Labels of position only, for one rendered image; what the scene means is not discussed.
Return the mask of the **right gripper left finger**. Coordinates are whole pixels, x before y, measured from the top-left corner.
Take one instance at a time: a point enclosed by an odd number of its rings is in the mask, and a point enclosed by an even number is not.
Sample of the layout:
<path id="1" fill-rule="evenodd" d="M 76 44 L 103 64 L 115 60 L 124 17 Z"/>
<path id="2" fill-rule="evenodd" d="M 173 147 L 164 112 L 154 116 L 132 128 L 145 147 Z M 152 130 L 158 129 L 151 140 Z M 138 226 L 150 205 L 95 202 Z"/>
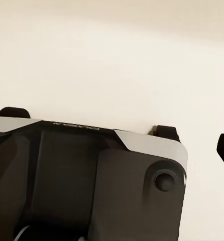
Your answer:
<path id="1" fill-rule="evenodd" d="M 13 133 L 0 137 L 0 180 L 18 152 Z"/>

